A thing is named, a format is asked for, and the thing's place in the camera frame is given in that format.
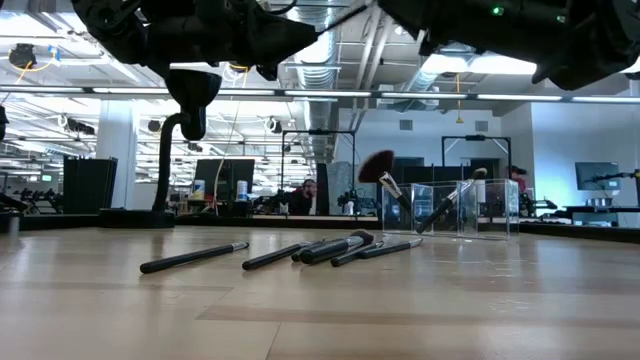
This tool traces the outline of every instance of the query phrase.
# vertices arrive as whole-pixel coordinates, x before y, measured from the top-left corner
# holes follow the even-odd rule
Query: white column
[[[103,100],[96,158],[118,159],[111,207],[132,209],[139,117],[132,101]]]

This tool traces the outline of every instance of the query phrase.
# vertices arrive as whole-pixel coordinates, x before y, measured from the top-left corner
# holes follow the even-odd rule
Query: black machinery
[[[171,70],[171,63],[204,61],[217,66],[231,61],[255,66],[265,79],[276,80],[280,61],[370,5],[351,10],[317,32],[311,25],[280,16],[297,5],[292,1],[283,9],[267,11],[255,0],[72,0],[80,20],[102,46],[118,61],[147,66],[162,76],[181,106],[162,129],[153,211],[111,210],[103,215],[119,226],[173,226],[173,218],[164,214],[171,130],[180,125],[189,141],[204,136],[205,108],[216,97],[221,78]],[[640,3],[630,0],[379,0],[377,4],[414,38],[426,31],[421,55],[460,42],[478,53],[492,51],[535,62],[534,82],[550,78],[565,90],[628,68],[640,53]],[[1,115],[0,133],[6,125]]]

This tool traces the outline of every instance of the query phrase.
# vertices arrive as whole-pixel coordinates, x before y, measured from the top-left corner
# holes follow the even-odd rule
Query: man
[[[302,187],[296,189],[291,194],[289,201],[289,214],[291,215],[315,215],[316,196],[318,195],[318,185],[315,181],[307,179],[302,183]]]

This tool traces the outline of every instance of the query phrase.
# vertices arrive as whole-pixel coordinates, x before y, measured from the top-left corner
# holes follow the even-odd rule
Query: monitor
[[[195,180],[204,180],[204,192],[207,195],[215,193],[215,181],[221,160],[198,160],[196,164]],[[230,199],[235,196],[238,180],[247,182],[247,193],[251,193],[253,186],[253,170],[255,160],[225,160],[218,178],[218,197]]]
[[[618,163],[613,162],[581,162],[576,163],[576,181],[578,190],[602,191],[620,190],[620,179],[611,179],[594,182],[597,176],[618,174]]]

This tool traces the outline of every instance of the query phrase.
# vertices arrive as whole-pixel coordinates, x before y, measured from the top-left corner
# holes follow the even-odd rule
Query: ceiling
[[[163,87],[163,80],[146,67],[137,65],[125,65],[115,60],[106,52],[98,42],[87,32],[84,25],[71,9],[69,1],[41,1],[40,11],[29,9],[25,1],[6,0],[3,11],[0,12],[0,84],[21,85],[66,85],[66,86],[140,86]],[[272,8],[281,7],[288,3],[287,0],[269,1]],[[335,9],[334,14],[345,11],[351,5],[350,0],[299,0],[299,6],[330,6]],[[387,21],[386,15],[382,15],[377,26],[372,25],[372,11],[358,15],[336,31],[337,37],[337,63],[332,64],[333,71],[337,72],[337,89],[354,89],[358,76],[360,63],[365,50],[366,39],[369,34],[375,35],[370,59],[367,62],[367,70],[372,69],[372,60],[375,60],[377,48],[383,45],[380,52],[380,64],[372,76],[371,87],[380,85],[402,84],[412,78],[420,69],[424,59],[418,56],[418,44],[398,29],[392,26],[388,32],[386,42],[382,41],[384,28]],[[33,44],[37,64],[34,68],[38,71],[25,73],[21,77],[21,69],[15,68],[8,61],[9,52],[17,43]],[[214,72],[223,75],[223,87],[247,87],[247,88],[300,88],[296,58],[291,57],[279,66],[278,81],[268,82],[255,71],[251,71],[246,78],[233,75],[226,64],[220,68],[211,68],[202,65],[182,65],[182,68],[191,68],[200,71]],[[462,73],[459,77],[439,76],[433,86],[446,92],[482,92],[482,93],[558,93],[560,90],[548,82],[533,86],[530,76],[525,75],[487,75],[475,73]],[[605,81],[594,84],[582,90],[585,94],[617,94],[628,87],[628,80],[623,75],[612,76]],[[164,118],[178,111],[177,104],[172,100],[162,99],[136,99],[134,107],[140,115],[140,134],[138,146],[138,180],[153,181],[157,177],[157,163],[155,155],[158,153],[157,140],[159,133],[148,130],[148,124],[152,120],[162,122]],[[12,161],[8,166],[3,166],[4,171],[20,171],[26,168],[41,168],[50,166],[59,168],[58,165],[43,165],[59,162],[60,154],[74,154],[80,156],[93,156],[95,153],[95,136],[78,135],[65,130],[66,119],[74,119],[99,132],[100,100],[91,98],[61,98],[40,97],[29,94],[10,94],[4,101],[7,114],[11,121],[8,134],[13,136],[25,136],[28,138],[77,138],[81,142],[68,141],[40,141],[30,142],[5,142],[4,157],[34,156],[41,161],[24,162]],[[441,101],[437,106],[440,110],[457,108],[457,101]],[[463,102],[464,109],[494,110],[499,115],[502,103],[490,101]],[[305,120],[305,106],[301,101],[233,101],[216,100],[207,108],[208,132],[203,140],[210,142],[222,142],[218,144],[202,143],[202,152],[190,151],[186,146],[175,145],[172,154],[181,156],[181,162],[174,161],[172,174],[176,183],[190,183],[193,176],[194,164],[199,156],[219,156],[226,152],[227,155],[251,155],[262,159],[265,155],[277,155],[280,146],[277,142],[282,137],[272,133],[268,127],[279,121],[284,129],[307,130],[308,121]],[[245,141],[246,146],[231,144],[224,141],[231,136],[233,141]],[[174,139],[182,139],[179,130],[176,129]],[[297,157],[298,164],[291,165],[296,176],[287,177],[287,182],[295,184],[303,179],[307,173],[314,172],[314,164],[318,154],[310,148],[314,141],[324,147],[330,158],[335,138],[325,137],[313,140],[302,136],[297,139],[301,146],[293,146],[290,156]],[[260,180],[265,185],[273,184],[277,180],[276,166],[278,160],[273,158],[269,162],[261,162],[264,166],[264,177]]]

